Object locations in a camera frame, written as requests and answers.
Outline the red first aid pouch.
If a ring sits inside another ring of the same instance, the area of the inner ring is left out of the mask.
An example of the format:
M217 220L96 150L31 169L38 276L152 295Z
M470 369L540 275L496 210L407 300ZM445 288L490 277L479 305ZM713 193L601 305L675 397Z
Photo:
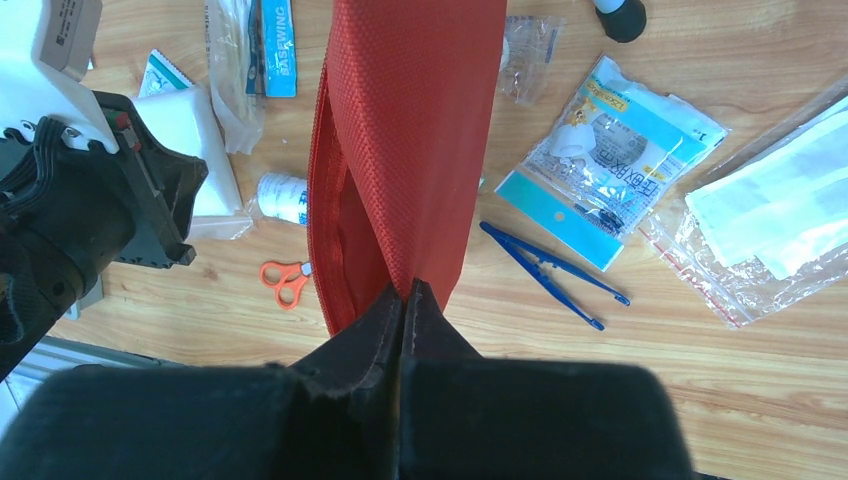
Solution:
M328 331L387 287L445 305L464 263L496 93L503 1L337 1L308 170Z

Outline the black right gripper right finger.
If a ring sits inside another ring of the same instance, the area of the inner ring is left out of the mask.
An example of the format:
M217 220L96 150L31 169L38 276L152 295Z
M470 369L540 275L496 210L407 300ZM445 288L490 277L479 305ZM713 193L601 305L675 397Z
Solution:
M400 374L405 479L689 479L670 398L618 363L481 356L429 284L407 301Z

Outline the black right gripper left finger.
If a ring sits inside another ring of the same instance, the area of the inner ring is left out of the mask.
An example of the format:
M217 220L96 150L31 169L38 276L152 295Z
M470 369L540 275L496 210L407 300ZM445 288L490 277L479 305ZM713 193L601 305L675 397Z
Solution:
M282 370L273 479L398 479L403 301L387 286L352 325Z

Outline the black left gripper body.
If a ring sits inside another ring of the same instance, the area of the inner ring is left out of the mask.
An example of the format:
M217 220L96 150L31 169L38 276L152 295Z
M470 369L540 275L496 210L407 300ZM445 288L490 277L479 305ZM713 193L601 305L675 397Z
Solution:
M132 101L96 99L119 150L68 147L43 117L34 141L1 135L1 371L10 373L113 262L167 269L187 243L206 163L164 147Z

